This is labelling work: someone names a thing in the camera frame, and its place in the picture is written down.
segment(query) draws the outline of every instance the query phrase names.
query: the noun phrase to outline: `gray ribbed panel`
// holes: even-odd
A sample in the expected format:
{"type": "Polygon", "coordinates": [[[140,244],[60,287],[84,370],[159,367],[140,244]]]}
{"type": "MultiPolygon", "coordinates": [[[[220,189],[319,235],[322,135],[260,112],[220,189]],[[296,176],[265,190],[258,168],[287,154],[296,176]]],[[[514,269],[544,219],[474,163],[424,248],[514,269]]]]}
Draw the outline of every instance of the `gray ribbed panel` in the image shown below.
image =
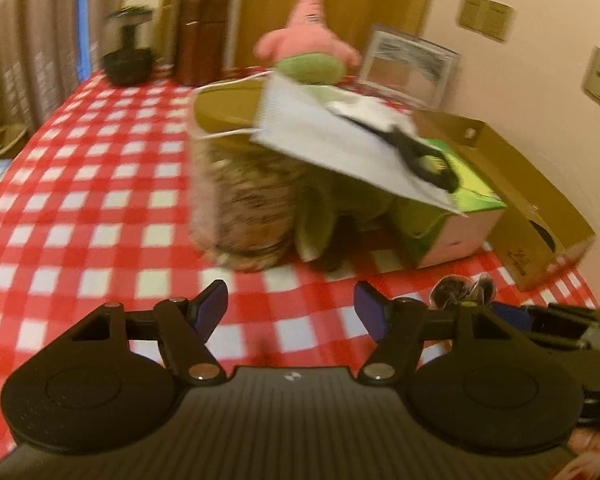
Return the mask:
{"type": "Polygon", "coordinates": [[[146,439],[96,456],[21,446],[0,463],[20,480],[545,480],[564,449],[495,458],[426,433],[390,389],[346,368],[240,368],[227,384],[187,393],[146,439]],[[290,372],[299,381],[285,379],[290,372]]]}

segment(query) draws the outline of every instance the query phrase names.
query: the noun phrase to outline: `table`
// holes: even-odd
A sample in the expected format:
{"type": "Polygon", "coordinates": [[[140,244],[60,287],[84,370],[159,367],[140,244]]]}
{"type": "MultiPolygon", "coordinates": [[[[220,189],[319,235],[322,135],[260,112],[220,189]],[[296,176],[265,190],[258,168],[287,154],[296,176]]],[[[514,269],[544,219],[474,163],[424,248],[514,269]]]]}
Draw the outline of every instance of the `table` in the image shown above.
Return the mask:
{"type": "MultiPolygon", "coordinates": [[[[362,226],[338,271],[313,272],[288,256],[274,269],[216,268],[190,245],[185,156],[187,94],[157,73],[142,88],[110,88],[96,74],[33,136],[0,182],[0,389],[43,345],[104,301],[127,310],[169,296],[192,298],[225,280],[229,309],[208,342],[230,370],[238,364],[349,365],[374,344],[352,307],[357,280],[387,296],[428,301],[446,274],[495,279],[510,304],[562,301],[597,307],[577,270],[522,293],[497,257],[405,270],[389,233],[362,226]]],[[[153,343],[131,348],[159,359],[153,343]]],[[[445,351],[435,343],[425,360],[445,351]]],[[[13,446],[0,414],[0,457],[13,446]]]]}

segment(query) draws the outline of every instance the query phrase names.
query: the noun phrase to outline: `open brown box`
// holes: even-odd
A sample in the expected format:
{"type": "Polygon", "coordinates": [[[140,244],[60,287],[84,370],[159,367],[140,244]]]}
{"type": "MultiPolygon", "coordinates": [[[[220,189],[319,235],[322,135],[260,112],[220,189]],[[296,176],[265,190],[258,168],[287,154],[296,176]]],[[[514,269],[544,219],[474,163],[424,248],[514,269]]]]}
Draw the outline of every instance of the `open brown box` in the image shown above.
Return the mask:
{"type": "Polygon", "coordinates": [[[448,142],[507,203],[488,241],[521,290],[536,288],[584,256],[593,229],[488,124],[435,110],[416,110],[413,119],[420,136],[448,142]]]}

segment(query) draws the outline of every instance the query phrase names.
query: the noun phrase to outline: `black circular disc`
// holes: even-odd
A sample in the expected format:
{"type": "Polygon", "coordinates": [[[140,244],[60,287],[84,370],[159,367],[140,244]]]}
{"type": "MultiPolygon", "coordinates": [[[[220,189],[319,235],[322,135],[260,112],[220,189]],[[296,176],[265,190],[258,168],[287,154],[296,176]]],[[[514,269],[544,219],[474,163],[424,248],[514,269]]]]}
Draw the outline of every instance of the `black circular disc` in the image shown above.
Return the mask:
{"type": "Polygon", "coordinates": [[[77,352],[23,365],[5,382],[0,405],[17,441],[85,454],[147,436],[166,420],[175,395],[170,373],[143,356],[77,352]]]}
{"type": "Polygon", "coordinates": [[[418,420],[480,453],[528,454],[563,443],[582,409],[581,386],[549,357],[509,345],[453,350],[417,370],[407,398],[418,420]]]}

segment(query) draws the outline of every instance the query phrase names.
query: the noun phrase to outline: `white wall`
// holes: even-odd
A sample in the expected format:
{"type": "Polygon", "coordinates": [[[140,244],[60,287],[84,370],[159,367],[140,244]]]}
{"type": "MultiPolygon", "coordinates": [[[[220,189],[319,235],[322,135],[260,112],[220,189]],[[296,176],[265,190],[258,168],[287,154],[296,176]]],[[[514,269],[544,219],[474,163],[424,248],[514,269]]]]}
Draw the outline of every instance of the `white wall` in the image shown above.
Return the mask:
{"type": "Polygon", "coordinates": [[[461,0],[432,0],[424,37],[462,54],[446,109],[485,120],[598,234],[580,270],[600,302],[600,106],[583,94],[600,0],[496,0],[516,11],[507,43],[456,25],[461,0]]]}

